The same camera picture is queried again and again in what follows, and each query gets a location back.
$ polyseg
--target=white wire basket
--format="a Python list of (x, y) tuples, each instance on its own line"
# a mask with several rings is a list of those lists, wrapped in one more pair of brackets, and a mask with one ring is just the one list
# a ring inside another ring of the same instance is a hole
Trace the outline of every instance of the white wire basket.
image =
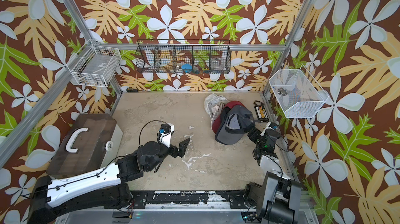
[(78, 58), (81, 59), (70, 69), (72, 76), (79, 85), (93, 87), (107, 87), (121, 62), (118, 49), (97, 45), (90, 46)]
[[(270, 79), (269, 83), (286, 118), (312, 118), (325, 104), (328, 94), (305, 69), (281, 69)], [(312, 80), (321, 91), (312, 84)]]

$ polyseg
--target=concrete floor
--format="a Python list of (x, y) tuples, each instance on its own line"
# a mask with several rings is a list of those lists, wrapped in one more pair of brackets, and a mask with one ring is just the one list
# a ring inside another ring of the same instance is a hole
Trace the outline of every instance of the concrete floor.
[[(209, 93), (124, 93), (113, 118), (124, 135), (118, 155), (132, 153), (139, 146), (138, 136), (143, 125), (162, 120), (175, 125), (171, 144), (191, 137), (183, 158), (165, 158), (157, 173), (145, 173), (128, 182), (131, 190), (238, 190), (250, 181), (262, 184), (264, 174), (253, 158), (255, 144), (247, 135), (238, 143), (226, 146), (214, 139), (210, 117), (204, 110)], [(259, 93), (223, 93), (229, 101), (241, 101), (256, 118), (253, 101)], [(156, 141), (160, 122), (148, 124), (140, 138), (143, 145)]]

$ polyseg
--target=wire basket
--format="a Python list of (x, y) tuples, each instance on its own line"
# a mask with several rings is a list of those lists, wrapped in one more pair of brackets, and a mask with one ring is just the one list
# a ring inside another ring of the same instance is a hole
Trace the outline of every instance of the wire basket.
[(187, 40), (187, 44), (155, 44), (139, 43), (139, 41), (136, 66), (141, 73), (198, 74), (230, 71), (229, 41), (224, 41), (224, 44), (190, 44)]
[(84, 52), (81, 60), (70, 69), (79, 85), (107, 87), (120, 65), (120, 51), (112, 47), (93, 45)]
[(309, 78), (301, 69), (281, 69), (269, 79), (286, 118), (312, 118), (328, 98), (322, 88), (317, 91), (311, 83), (314, 77), (307, 69), (306, 72)]

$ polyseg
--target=white handle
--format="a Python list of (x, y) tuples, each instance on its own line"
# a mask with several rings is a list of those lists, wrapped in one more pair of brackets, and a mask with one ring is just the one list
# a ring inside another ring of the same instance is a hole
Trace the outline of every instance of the white handle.
[(89, 129), (87, 127), (82, 127), (82, 128), (79, 128), (79, 129), (75, 130), (73, 132), (73, 134), (71, 135), (70, 139), (68, 140), (68, 143), (67, 143), (67, 146), (65, 147), (65, 149), (67, 149), (67, 151), (70, 152), (70, 153), (76, 153), (78, 151), (78, 149), (77, 148), (72, 148), (73, 144), (74, 144), (74, 141), (76, 140), (76, 137), (78, 136), (78, 134), (80, 134), (82, 132), (85, 132), (85, 131), (88, 131), (88, 130)]
[(270, 129), (272, 129), (271, 127), (270, 127), (270, 125), (271, 125), (271, 121), (269, 121), (268, 123), (267, 123), (267, 126), (265, 126), (265, 128), (264, 128), (264, 130), (261, 132), (261, 136), (264, 136), (264, 134), (265, 134), (265, 131), (267, 131), (267, 129), (268, 128), (270, 128)]

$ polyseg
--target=white cloth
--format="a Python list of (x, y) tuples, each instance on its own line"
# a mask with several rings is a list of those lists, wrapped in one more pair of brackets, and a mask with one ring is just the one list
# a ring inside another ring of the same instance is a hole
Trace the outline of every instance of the white cloth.
[(215, 119), (221, 114), (225, 104), (228, 102), (224, 96), (218, 96), (214, 93), (207, 96), (204, 100), (204, 109), (211, 118), (211, 128)]

